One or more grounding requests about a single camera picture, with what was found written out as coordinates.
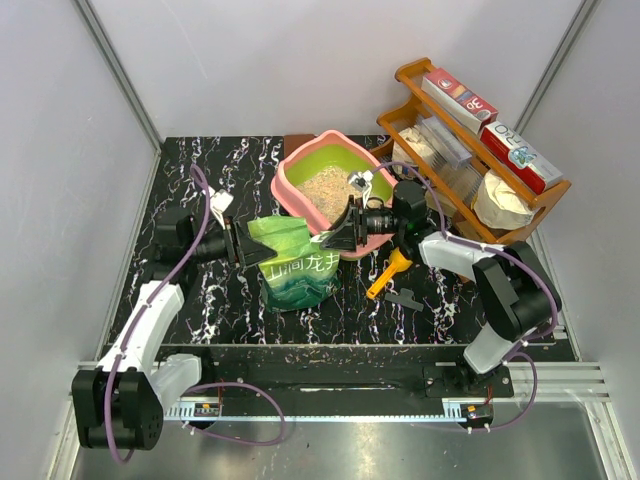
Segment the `green cat litter bag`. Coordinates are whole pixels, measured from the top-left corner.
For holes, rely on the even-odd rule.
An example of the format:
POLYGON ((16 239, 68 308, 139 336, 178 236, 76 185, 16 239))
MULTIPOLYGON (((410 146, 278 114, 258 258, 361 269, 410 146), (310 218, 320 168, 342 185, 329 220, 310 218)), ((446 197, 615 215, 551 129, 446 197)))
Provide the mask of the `green cat litter bag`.
POLYGON ((251 238, 276 251, 259 264, 261 297, 267 310, 288 312, 315 307, 341 287, 341 255, 324 250, 302 217, 268 216, 248 223, 251 238))

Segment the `black bag clip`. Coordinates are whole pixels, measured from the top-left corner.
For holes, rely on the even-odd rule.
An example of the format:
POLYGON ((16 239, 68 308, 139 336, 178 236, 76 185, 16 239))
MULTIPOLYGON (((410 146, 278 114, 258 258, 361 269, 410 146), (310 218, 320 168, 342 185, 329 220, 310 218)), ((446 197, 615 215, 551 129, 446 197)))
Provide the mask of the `black bag clip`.
POLYGON ((384 295, 384 299, 396 305, 400 305, 403 308, 422 312, 424 305, 414 299, 414 292, 412 290, 402 288, 399 293, 387 292, 384 295))

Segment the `pink green litter box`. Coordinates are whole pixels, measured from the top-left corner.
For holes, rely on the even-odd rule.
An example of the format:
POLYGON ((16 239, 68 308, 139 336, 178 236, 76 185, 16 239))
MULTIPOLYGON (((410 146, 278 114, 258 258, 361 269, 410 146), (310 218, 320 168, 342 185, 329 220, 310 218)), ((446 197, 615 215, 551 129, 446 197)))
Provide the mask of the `pink green litter box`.
POLYGON ((304 144, 284 140, 284 160, 271 181, 271 194, 286 213, 304 218, 318 235, 329 230, 350 195, 361 196, 348 184, 349 174, 378 165, 369 150, 336 130, 304 144))

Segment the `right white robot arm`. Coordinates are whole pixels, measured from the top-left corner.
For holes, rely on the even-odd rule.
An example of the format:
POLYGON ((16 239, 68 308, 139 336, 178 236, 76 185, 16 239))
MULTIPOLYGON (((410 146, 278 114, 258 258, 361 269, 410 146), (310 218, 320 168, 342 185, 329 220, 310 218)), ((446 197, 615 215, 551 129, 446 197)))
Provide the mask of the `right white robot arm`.
POLYGON ((486 245, 434 228, 423 189, 401 181, 388 207, 369 208, 350 198, 339 219, 321 238, 325 249, 354 252, 375 235, 390 234, 395 248, 386 270, 369 288, 374 298, 392 277, 412 265, 444 269, 475 283, 486 323, 455 366, 445 386, 476 396, 504 361, 544 324, 556 319, 560 296, 532 248, 523 241, 486 245))

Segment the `yellow plastic litter scoop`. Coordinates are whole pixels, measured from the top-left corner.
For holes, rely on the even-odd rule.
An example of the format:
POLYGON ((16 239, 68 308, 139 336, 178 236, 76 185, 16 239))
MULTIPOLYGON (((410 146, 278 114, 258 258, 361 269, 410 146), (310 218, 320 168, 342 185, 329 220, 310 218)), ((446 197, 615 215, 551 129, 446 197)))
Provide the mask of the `yellow plastic litter scoop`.
POLYGON ((395 248, 390 254, 389 265, 369 287, 366 296, 369 299, 375 299, 396 274, 405 272, 412 264, 413 262, 405 257, 399 248, 395 248))

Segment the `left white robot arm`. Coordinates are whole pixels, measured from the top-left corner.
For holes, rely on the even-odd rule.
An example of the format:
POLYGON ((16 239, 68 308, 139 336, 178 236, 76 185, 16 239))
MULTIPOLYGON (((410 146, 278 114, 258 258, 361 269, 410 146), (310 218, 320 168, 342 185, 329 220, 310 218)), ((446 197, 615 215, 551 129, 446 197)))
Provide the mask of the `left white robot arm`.
POLYGON ((195 355, 175 354, 154 365, 168 327, 194 287, 199 266, 226 260, 246 268, 276 254, 230 217, 199 222, 180 207, 162 213, 147 275, 123 330, 97 366, 72 381, 81 446, 150 450, 165 414, 188 389, 199 396, 211 392, 217 373, 195 355))

